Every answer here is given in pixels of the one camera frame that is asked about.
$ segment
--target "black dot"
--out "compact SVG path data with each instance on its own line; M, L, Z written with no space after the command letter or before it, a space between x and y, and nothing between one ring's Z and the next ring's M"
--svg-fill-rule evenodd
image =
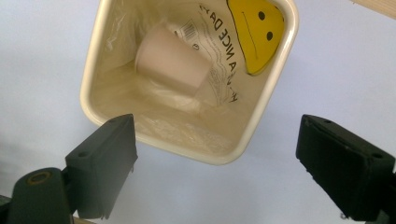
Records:
M259 12L259 18L260 20L265 20L265 13L263 13L262 11Z
M272 32L267 33L267 40L272 40L273 37L274 37L274 34Z

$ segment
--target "light blue surface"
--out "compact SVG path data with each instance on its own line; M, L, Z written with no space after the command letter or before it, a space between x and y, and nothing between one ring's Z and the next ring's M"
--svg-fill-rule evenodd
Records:
M396 156L396 21L347 0L296 0L300 31L247 151L225 166L143 144L108 221L354 223L295 159L300 118L331 119ZM97 127L79 105L98 2L0 1L0 194Z

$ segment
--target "smiley face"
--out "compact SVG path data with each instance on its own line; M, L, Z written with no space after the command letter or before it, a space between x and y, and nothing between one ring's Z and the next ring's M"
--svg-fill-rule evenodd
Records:
M227 0L247 72L258 75L275 54L284 31L282 13L266 0Z

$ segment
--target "barcode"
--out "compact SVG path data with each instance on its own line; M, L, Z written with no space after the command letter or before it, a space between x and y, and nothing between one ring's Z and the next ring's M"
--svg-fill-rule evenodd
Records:
M197 31L195 29L194 24L191 22L183 26L183 33L186 40L193 39L197 35Z

